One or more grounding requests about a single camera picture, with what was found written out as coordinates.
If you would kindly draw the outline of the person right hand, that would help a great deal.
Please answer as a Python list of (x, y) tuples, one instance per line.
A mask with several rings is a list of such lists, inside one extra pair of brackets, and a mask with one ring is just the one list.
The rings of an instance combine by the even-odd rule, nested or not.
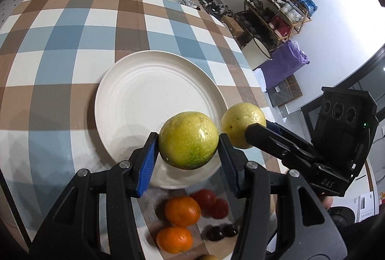
[(322, 195), (320, 196), (320, 201), (323, 205), (323, 207), (328, 210), (331, 208), (332, 204), (333, 204), (333, 201), (334, 199), (330, 196), (325, 196), (325, 195)]

